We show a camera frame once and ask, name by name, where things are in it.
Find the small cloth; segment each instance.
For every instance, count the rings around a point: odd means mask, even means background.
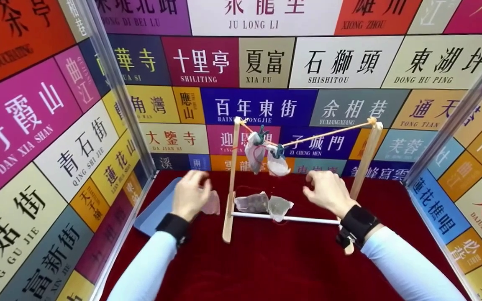
[[[265,157],[265,148],[262,145],[255,145],[255,143],[262,142],[260,136],[258,136],[258,133],[256,132],[252,132],[247,140],[247,144],[245,145],[245,155],[249,161],[250,170],[257,175],[262,168],[262,162]]]
[[[235,198],[233,202],[236,204],[237,210],[244,213],[262,213],[267,212],[267,203],[269,198],[264,191],[253,194],[251,196],[240,196]]]
[[[271,151],[276,153],[276,146],[274,145],[267,145],[266,146],[267,152],[267,169],[269,169],[269,173],[278,177],[283,177],[291,171],[290,168],[287,167],[287,162],[284,158],[274,158]]]
[[[204,214],[220,214],[220,200],[218,199],[218,193],[216,190],[212,190],[209,193],[209,198],[202,207],[202,212]]]
[[[276,222],[281,222],[293,203],[279,196],[271,196],[268,202],[268,213]]]

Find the light blue sleeve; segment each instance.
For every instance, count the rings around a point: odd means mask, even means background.
[[[406,301],[465,301],[451,281],[388,227],[375,232],[361,250]]]
[[[157,231],[118,279],[107,301],[155,300],[167,267],[176,255],[174,236]]]

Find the black wrist strap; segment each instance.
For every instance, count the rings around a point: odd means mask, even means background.
[[[175,214],[167,213],[155,230],[172,235],[176,239],[176,248],[179,248],[186,241],[188,228],[188,221]]]
[[[351,242],[362,248],[366,235],[380,222],[366,209],[354,205],[343,217],[340,224],[343,228],[338,233],[336,242],[342,248],[346,248]]]

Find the hand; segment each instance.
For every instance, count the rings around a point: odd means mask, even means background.
[[[314,190],[303,187],[303,192],[310,202],[330,210],[340,219],[358,203],[351,199],[349,191],[340,176],[332,171],[311,170],[306,175],[306,181],[312,183]]]
[[[200,212],[206,204],[211,191],[211,181],[206,179],[203,189],[200,183],[207,178],[208,173],[198,170],[190,170],[174,188],[174,200],[172,201],[172,214],[175,214],[188,222]]]

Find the blue clothespin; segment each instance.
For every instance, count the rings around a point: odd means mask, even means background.
[[[273,158],[275,158],[275,159],[280,159],[280,158],[285,159],[284,150],[285,150],[285,147],[283,147],[281,144],[279,144],[276,147],[276,152],[274,152],[273,150],[270,151],[270,152],[273,155]]]
[[[254,142],[254,145],[262,145],[265,141],[265,136],[269,133],[269,131],[264,131],[264,125],[260,126],[260,131],[258,132],[258,137],[260,140],[258,142]]]

